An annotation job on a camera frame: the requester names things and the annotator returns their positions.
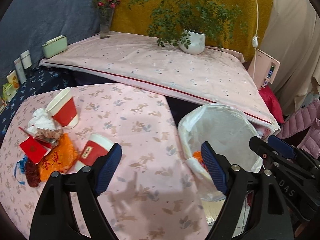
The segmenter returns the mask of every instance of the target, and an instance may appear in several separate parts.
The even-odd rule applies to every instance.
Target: beige curtain
[[[274,0],[259,47],[281,65],[271,89],[283,114],[300,108],[308,92],[320,91],[320,19],[309,0]]]

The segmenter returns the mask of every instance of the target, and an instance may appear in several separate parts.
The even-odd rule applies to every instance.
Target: crumpled tissue
[[[28,132],[36,134],[37,128],[56,130],[53,119],[46,113],[44,108],[39,108],[32,114],[33,118],[28,123]]]

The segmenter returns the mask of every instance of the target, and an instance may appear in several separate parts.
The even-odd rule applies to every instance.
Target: white flower pot
[[[179,42],[179,48],[184,52],[192,55],[198,55],[205,49],[205,34],[194,33],[191,31],[184,30],[185,33],[189,33],[190,36],[187,38],[191,41],[191,44],[188,45],[188,48]]]

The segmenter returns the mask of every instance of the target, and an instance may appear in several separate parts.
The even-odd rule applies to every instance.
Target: blue curtain
[[[36,63],[46,41],[66,35],[71,44],[97,31],[99,18],[91,0],[13,0],[0,21],[0,83],[27,49]]]

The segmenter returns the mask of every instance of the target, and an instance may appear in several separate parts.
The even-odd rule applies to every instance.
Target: yellow curtain
[[[113,17],[111,30],[124,33],[135,33],[147,35],[148,25],[151,23],[151,10],[156,7],[158,1],[152,0],[142,6],[132,6],[129,10],[127,3],[129,0],[121,0],[122,3],[116,8]],[[257,10],[256,0],[222,0],[225,4],[238,4],[243,12],[242,20],[248,23],[248,35],[245,36],[237,26],[234,32],[233,41],[225,42],[224,48],[236,50],[244,55],[245,60],[251,60],[254,55],[252,48],[252,37],[256,31]],[[258,41],[261,42],[265,30],[268,26],[273,0],[258,0],[259,5],[259,28]]]

